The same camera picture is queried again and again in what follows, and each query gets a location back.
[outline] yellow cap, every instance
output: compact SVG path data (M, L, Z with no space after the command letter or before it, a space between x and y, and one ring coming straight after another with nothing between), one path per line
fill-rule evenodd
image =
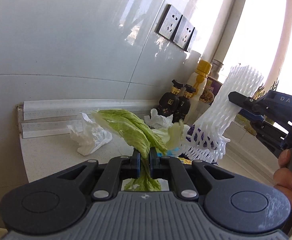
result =
M211 70L212 65L204 60L200 60L195 70L196 73L207 76Z

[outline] plastic bottle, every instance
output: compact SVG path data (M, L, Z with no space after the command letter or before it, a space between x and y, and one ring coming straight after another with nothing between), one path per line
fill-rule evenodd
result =
M170 92L164 93L164 95L159 100L159 106L156 108L159 115L168 117L174 114L175 110L178 107L179 98L177 94L180 92L180 89L184 84L173 80L174 84Z
M187 81L188 85L191 85L193 88L196 89L196 92L193 93L193 96L189 99L190 102L190 109L188 114L185 117L185 123L193 123L193 119L196 118L192 117L192 115L196 112L199 98L204 91L205 85L207 83L207 76L211 70L212 65L205 61L200 60L197 68L194 73L192 73Z
M193 96L193 93L196 91L192 86L186 84L186 91L183 96L179 97L179 104L177 110L174 113L174 118L172 122L179 122L180 119L184 120L186 114L188 114L190 109L189 98Z

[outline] black bottle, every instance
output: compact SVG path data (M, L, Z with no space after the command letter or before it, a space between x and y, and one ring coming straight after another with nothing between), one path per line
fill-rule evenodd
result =
M190 109L190 101L189 98L193 96L193 93L196 92L196 89L192 86L186 84L185 85L185 93L182 97L179 97L179 104L176 109L176 112L174 113L174 118L172 119L172 122L179 122L180 119L184 120L186 114L188 114Z
M172 115L178 107L179 98L177 94L180 92L180 89L184 84L173 80L174 84L171 88L171 92L164 93L164 95L159 100L159 106L156 108L159 115L168 117Z

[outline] white foam mesh sleeve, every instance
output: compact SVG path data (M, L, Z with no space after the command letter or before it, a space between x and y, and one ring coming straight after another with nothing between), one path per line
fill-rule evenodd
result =
M184 135L179 152L186 154L190 160L201 159L211 163L221 159L226 152L226 143L230 141L223 133L241 110L229 101L228 94L236 91L251 97L262 80L263 76L250 66L232 67L211 107Z

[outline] human hand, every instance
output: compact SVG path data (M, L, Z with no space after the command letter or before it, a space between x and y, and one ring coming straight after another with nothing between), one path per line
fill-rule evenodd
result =
M280 190L289 199L292 208L292 172L286 168L291 158L289 149L284 150L279 158L278 164L280 169L273 174L275 188Z

